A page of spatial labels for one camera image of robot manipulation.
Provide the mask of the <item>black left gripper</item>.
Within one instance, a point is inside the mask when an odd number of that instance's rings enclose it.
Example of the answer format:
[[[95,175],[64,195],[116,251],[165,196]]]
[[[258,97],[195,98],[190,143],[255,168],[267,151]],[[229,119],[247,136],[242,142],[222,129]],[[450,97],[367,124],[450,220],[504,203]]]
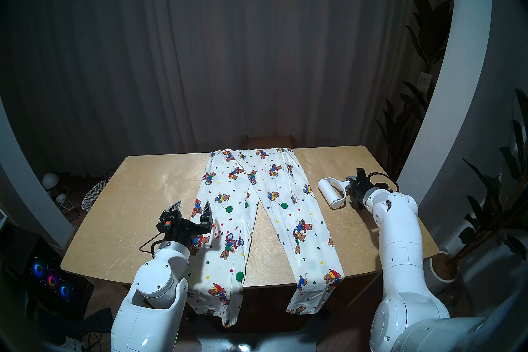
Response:
[[[160,215],[159,222],[156,225],[160,234],[164,234],[163,242],[176,242],[184,245],[188,250],[199,235],[209,234],[212,230],[213,217],[210,202],[207,201],[203,208],[200,222],[198,224],[182,217],[179,211],[181,201],[174,203]]]

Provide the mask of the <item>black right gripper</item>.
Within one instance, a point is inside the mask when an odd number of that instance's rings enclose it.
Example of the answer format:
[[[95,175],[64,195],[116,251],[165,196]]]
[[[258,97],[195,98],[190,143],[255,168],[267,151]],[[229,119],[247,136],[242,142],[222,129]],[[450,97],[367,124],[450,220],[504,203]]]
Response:
[[[367,174],[364,168],[357,168],[356,176],[346,177],[346,181],[351,186],[351,191],[349,192],[350,202],[356,202],[358,207],[366,206],[366,198],[370,195],[368,192],[375,189],[375,184],[371,182],[372,176],[374,176],[374,173]]]

